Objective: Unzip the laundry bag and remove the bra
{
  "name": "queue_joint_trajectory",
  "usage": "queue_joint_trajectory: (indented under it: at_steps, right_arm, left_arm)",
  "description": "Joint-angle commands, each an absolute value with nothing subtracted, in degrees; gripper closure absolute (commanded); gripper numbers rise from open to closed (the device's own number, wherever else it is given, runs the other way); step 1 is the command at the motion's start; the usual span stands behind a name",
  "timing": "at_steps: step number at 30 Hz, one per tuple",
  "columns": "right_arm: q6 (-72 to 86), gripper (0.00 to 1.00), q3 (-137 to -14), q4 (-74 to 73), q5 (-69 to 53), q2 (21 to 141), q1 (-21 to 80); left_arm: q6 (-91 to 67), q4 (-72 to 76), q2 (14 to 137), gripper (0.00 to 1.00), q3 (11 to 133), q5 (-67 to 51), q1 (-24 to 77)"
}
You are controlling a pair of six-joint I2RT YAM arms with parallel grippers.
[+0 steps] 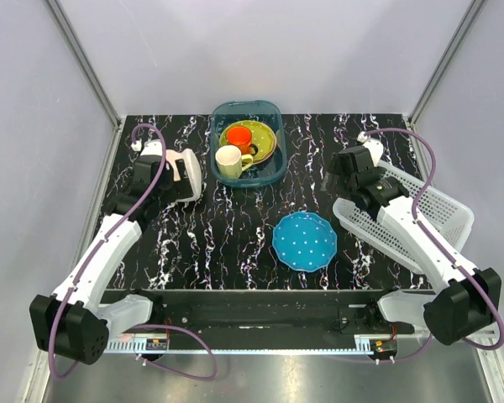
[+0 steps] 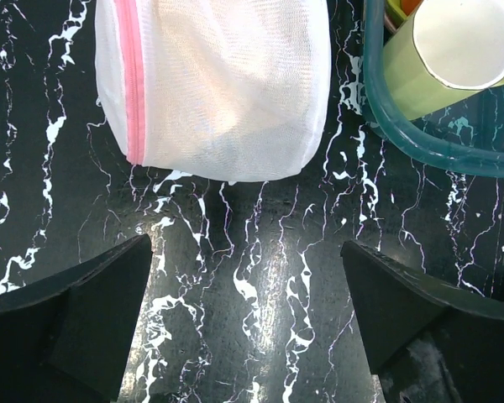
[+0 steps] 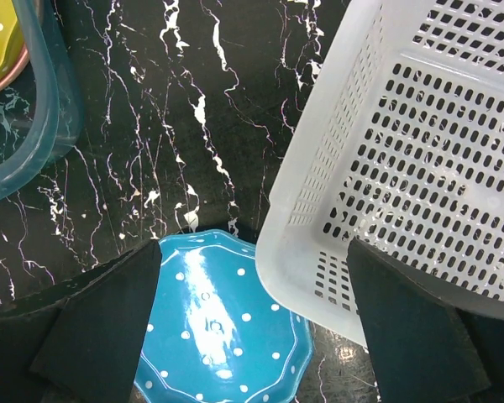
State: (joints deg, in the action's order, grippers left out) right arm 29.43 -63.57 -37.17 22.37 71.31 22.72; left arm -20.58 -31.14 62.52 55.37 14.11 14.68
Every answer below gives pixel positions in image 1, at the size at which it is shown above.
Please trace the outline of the white mesh laundry bag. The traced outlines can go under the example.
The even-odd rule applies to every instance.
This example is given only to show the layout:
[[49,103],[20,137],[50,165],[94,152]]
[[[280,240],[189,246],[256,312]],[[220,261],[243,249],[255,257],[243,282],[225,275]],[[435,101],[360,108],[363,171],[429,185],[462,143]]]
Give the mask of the white mesh laundry bag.
[[171,199],[174,202],[195,202],[202,194],[202,170],[191,149],[166,151],[166,161],[173,169]]

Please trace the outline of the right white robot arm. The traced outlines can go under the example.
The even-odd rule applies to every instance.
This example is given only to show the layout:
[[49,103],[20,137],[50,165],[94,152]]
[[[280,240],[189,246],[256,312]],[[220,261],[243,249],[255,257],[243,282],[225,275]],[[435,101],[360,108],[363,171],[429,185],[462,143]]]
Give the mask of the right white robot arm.
[[501,326],[499,274],[478,269],[432,225],[415,205],[423,196],[417,180],[383,161],[383,150],[363,139],[332,154],[322,189],[337,197],[333,213],[342,228],[425,275],[433,291],[390,291],[365,311],[365,325],[378,333],[394,322],[426,327],[444,345]]

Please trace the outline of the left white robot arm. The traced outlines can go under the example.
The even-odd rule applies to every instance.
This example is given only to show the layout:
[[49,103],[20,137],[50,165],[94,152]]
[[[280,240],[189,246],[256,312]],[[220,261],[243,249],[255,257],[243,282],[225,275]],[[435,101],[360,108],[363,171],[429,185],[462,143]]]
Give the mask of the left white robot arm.
[[36,343],[51,363],[61,356],[94,364],[110,339],[136,325],[146,332],[163,326],[165,313],[146,296],[130,294],[106,307],[100,302],[123,257],[158,215],[160,196],[171,187],[174,173],[165,157],[163,141],[144,144],[134,163],[133,183],[116,212],[103,219],[98,235],[53,293],[31,302]]

